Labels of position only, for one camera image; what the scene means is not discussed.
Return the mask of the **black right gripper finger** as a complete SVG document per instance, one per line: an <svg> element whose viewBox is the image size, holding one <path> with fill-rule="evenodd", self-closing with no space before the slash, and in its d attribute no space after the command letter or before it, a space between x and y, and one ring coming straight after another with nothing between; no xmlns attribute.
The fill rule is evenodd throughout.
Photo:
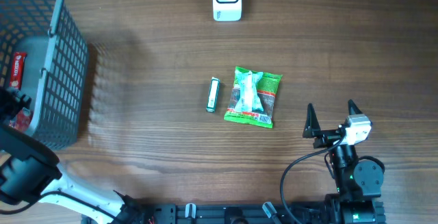
<svg viewBox="0 0 438 224"><path fill-rule="evenodd" d="M352 99L348 101L348 113L349 115L363 114Z"/></svg>
<svg viewBox="0 0 438 224"><path fill-rule="evenodd" d="M303 129L303 138L316 138L321 136L321 128L316 116L312 103L307 106L307 118L305 121L305 127Z"/></svg>

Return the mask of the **green snack bag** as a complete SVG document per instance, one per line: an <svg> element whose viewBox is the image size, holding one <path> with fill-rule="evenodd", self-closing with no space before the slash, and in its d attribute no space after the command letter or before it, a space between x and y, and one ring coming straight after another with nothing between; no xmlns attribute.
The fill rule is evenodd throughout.
<svg viewBox="0 0 438 224"><path fill-rule="evenodd" d="M239 70L243 73L251 71L240 66L237 66L235 68L235 71L236 70ZM235 105L240 98L240 89L237 84L237 80L234 77L230 104L225 112L224 120L235 123L256 125L269 129L273 128L272 114L276 93L278 91L281 78L282 75L263 72L263 77L257 84L257 94L261 100L263 111L256 110L252 112L237 112L235 110Z"/></svg>

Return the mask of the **light teal tissue packet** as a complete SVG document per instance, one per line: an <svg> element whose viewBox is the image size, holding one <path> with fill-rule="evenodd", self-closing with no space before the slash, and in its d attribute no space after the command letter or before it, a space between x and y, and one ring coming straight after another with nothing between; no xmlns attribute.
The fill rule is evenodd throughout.
<svg viewBox="0 0 438 224"><path fill-rule="evenodd" d="M257 84L262 77L263 72L248 71L243 73L239 70L235 71L235 78L240 89L240 98L235 105L237 112L263 111L261 100L257 94Z"/></svg>

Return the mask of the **green white gum pack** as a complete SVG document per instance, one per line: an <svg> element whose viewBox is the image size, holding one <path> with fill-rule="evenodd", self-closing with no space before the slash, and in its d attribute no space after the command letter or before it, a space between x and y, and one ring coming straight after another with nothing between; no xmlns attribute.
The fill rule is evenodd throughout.
<svg viewBox="0 0 438 224"><path fill-rule="evenodd" d="M220 90L220 80L216 77L212 77L209 87L206 111L208 112L216 111L216 104L217 104L219 90Z"/></svg>

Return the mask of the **red chocolate bar wrapper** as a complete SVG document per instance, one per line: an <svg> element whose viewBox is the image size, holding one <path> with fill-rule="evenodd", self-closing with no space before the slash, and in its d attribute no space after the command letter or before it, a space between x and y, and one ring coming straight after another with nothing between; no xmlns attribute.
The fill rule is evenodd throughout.
<svg viewBox="0 0 438 224"><path fill-rule="evenodd" d="M17 90L20 90L22 87L26 57L27 53L25 52L14 53L9 86Z"/></svg>

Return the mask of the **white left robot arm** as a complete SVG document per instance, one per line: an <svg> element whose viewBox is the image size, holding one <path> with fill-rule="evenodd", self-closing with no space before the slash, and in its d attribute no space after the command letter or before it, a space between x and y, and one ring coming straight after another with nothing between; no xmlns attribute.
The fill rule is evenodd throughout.
<svg viewBox="0 0 438 224"><path fill-rule="evenodd" d="M12 207L1 214L18 214L36 203L50 203L86 216L87 223L143 223L145 213L135 199L74 178L52 150L8 126L30 102L17 89L1 89L1 150L10 155L1 164L1 202Z"/></svg>

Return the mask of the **grey plastic mesh basket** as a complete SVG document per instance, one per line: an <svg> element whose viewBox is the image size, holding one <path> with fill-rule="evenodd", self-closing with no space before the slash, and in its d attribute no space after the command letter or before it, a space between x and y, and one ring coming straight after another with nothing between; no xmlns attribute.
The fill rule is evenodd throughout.
<svg viewBox="0 0 438 224"><path fill-rule="evenodd" d="M24 52L21 90L31 98L33 118L25 134L52 150L77 140L89 63L87 42L64 0L1 0L1 86Z"/></svg>

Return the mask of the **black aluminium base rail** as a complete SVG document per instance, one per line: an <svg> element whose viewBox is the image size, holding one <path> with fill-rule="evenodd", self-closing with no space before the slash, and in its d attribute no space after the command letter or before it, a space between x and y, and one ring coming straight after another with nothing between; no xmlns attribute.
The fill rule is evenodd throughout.
<svg viewBox="0 0 438 224"><path fill-rule="evenodd" d="M275 212L266 213L262 205L199 205L189 213L185 206L161 204L146 207L146 214L138 223L156 224L226 224L226 223L293 223L285 208L273 206ZM323 202L298 202L292 212L300 223L386 223L385 209L381 202L374 206L348 207L345 204L331 208Z"/></svg>

